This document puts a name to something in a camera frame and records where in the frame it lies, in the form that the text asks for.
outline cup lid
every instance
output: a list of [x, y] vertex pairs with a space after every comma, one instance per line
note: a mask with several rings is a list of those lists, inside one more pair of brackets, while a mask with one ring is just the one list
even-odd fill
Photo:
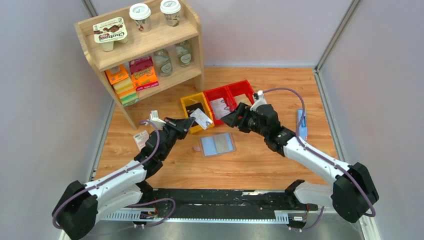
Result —
[[144, 3], [137, 3], [129, 8], [129, 17], [134, 20], [143, 20], [150, 16], [152, 11]]
[[163, 0], [160, 2], [160, 11], [164, 14], [174, 14], [181, 10], [181, 4], [178, 0]]

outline blue package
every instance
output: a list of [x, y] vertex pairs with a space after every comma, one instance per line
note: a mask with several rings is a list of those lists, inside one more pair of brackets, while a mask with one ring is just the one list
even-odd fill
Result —
[[[298, 123], [301, 120], [301, 117], [302, 117], [302, 108], [299, 108], [296, 112], [296, 119], [297, 119], [296, 127], [298, 126]], [[303, 138], [305, 141], [308, 139], [308, 127], [306, 126], [306, 110], [305, 110], [302, 123], [300, 124], [300, 127], [299, 127], [299, 136]]]
[[200, 141], [201, 141], [201, 146], [202, 146], [202, 149], [203, 149], [203, 155], [205, 157], [211, 157], [211, 156], [218, 155], [218, 154], [229, 153], [229, 152], [233, 152], [235, 150], [234, 146], [233, 146], [233, 141], [232, 141], [231, 136], [230, 136], [230, 133], [226, 132], [226, 133], [218, 134], [218, 135], [225, 136], [226, 144], [227, 144], [227, 147], [228, 147], [227, 151], [218, 152], [217, 146], [215, 145], [215, 139], [214, 139], [214, 137], [216, 137], [217, 135], [202, 137], [200, 139]]

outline wooden shelf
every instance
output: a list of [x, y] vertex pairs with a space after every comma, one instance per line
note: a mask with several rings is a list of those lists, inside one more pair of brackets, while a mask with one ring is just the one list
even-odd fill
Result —
[[94, 41], [93, 34], [88, 35], [87, 47], [91, 50], [97, 68], [104, 71], [199, 35], [196, 28], [184, 16], [180, 18], [176, 27], [168, 26], [161, 12], [152, 14], [150, 19], [151, 30], [148, 32], [140, 32], [132, 19], [124, 19], [128, 42], [125, 44], [116, 42], [112, 51], [103, 51], [100, 44]]
[[159, 86], [138, 91], [137, 94], [140, 100], [148, 98], [154, 94], [162, 92], [163, 90], [169, 89], [170, 87], [183, 83], [202, 74], [202, 69], [194, 62], [192, 62], [187, 67], [180, 66], [178, 64], [177, 53], [175, 50], [170, 51], [169, 55], [171, 57], [172, 63], [172, 74], [167, 77], [162, 77], [157, 74], [157, 81], [159, 82]]
[[[177, 54], [175, 51], [171, 51], [169, 54], [172, 61], [172, 74], [168, 77], [158, 76], [159, 86], [139, 91], [138, 97], [140, 100], [145, 99], [189, 79], [194, 79], [195, 87], [199, 92], [205, 90], [202, 25], [198, 15], [187, 4], [186, 0], [179, 0], [179, 2], [181, 4], [180, 21], [179, 25], [175, 27], [167, 25], [164, 14], [160, 10], [161, 0], [143, 2], [151, 10], [151, 30], [149, 32], [140, 32], [137, 29], [134, 20], [130, 18], [129, 6], [80, 21], [74, 25], [87, 62], [134, 129], [138, 128], [138, 119], [133, 118], [129, 107], [122, 105], [106, 77], [105, 70], [148, 55], [156, 50], [189, 40], [191, 44], [191, 65], [188, 67], [179, 66]], [[93, 25], [117, 17], [123, 18], [125, 22], [128, 42], [124, 44], [115, 42], [112, 51], [103, 51], [100, 44], [94, 41]]]

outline yellow bin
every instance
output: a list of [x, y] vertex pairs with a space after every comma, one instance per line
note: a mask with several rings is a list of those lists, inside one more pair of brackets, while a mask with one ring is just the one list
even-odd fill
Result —
[[[197, 104], [197, 103], [201, 103], [206, 116], [208, 116], [212, 121], [214, 120], [214, 118], [212, 117], [212, 111], [211, 111], [211, 109], [209, 108], [209, 106], [206, 102], [206, 97], [203, 94], [203, 92], [199, 92], [199, 93], [196, 93], [196, 94], [193, 94], [193, 95], [190, 95], [190, 96], [182, 97], [182, 98], [180, 98], [180, 100], [181, 100], [182, 109], [184, 110], [184, 114], [185, 114], [186, 118], [189, 117], [189, 114], [187, 113], [187, 110], [186, 110], [186, 106], [191, 106], [191, 105], [194, 105], [194, 104]], [[215, 126], [215, 123], [212, 123], [207, 128], [210, 129], [210, 128], [213, 128], [214, 126]], [[199, 125], [192, 126], [190, 128], [190, 133], [193, 134], [193, 133], [199, 132], [201, 130], [203, 130], [203, 128]]]

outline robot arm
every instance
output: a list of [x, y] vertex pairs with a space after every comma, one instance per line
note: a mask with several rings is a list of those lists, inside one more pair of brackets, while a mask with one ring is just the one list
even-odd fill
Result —
[[364, 191], [370, 203], [376, 203], [379, 195], [367, 168], [359, 162], [349, 165], [309, 145], [297, 137], [295, 132], [281, 126], [277, 112], [267, 104], [262, 91], [255, 93], [254, 98], [255, 103], [252, 106], [240, 103], [232, 113], [222, 117], [221, 121], [229, 127], [237, 127], [241, 132], [260, 134], [270, 150], [301, 163], [329, 184], [317, 185], [297, 180], [286, 189], [294, 193], [293, 201], [333, 207], [342, 218], [351, 223], [365, 215], [370, 208], [369, 204], [352, 179]]
[[57, 216], [55, 220], [58, 225], [71, 239], [80, 239], [105, 216], [137, 204], [143, 193], [136, 184], [148, 179], [163, 166], [162, 161], [167, 158], [176, 141], [186, 137], [194, 120], [190, 117], [165, 118], [162, 121], [157, 111], [152, 111], [150, 122], [162, 130], [158, 130], [158, 133], [153, 131], [141, 152], [121, 169], [85, 184], [72, 182], [52, 213], [52, 216]]

